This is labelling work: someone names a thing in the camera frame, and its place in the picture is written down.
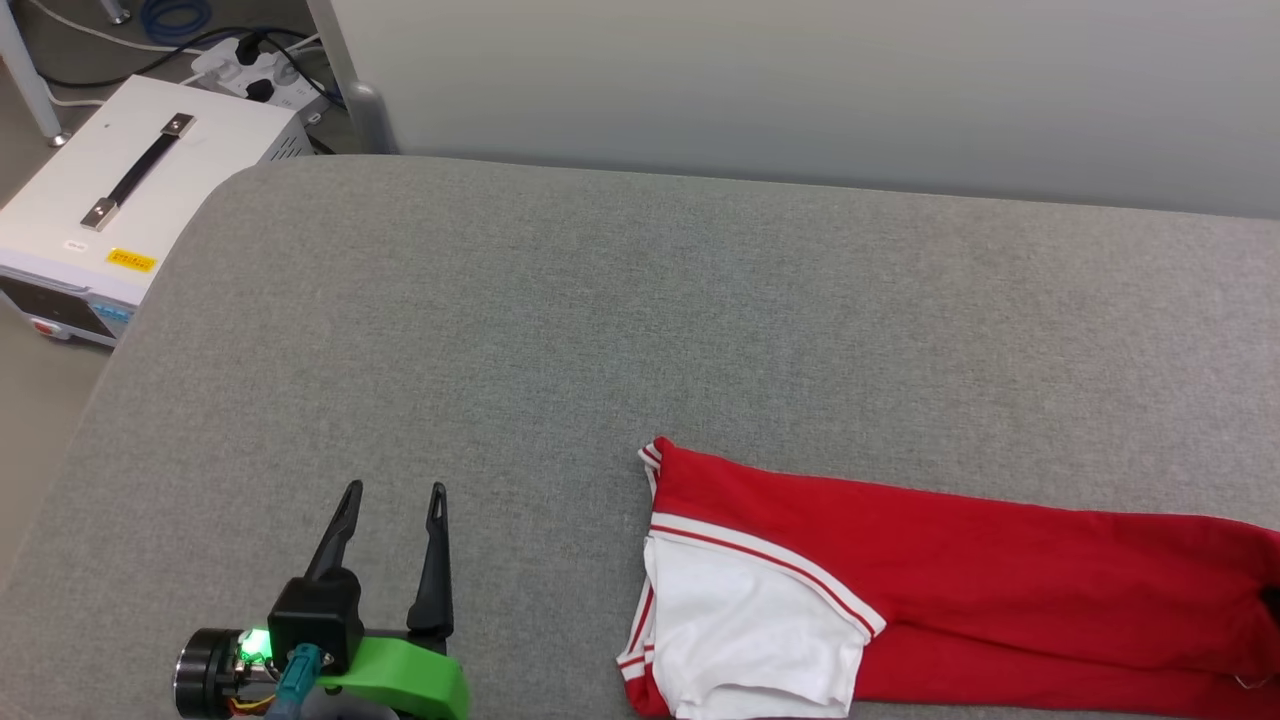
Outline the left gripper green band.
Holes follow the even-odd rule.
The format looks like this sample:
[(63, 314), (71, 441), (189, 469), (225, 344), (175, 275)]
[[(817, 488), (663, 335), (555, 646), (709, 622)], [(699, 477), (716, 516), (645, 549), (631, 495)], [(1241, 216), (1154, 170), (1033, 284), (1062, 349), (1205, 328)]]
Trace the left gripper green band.
[[(343, 566), (355, 536), (364, 483), (347, 487), (314, 552), (303, 578), (319, 580)], [(435, 482), (425, 529), (428, 547), (407, 630), (367, 629), (344, 674), (323, 674), (317, 687), (370, 701), (411, 719), (466, 719), (471, 693), (458, 660), (448, 655), (454, 634), (451, 533), (447, 488)]]

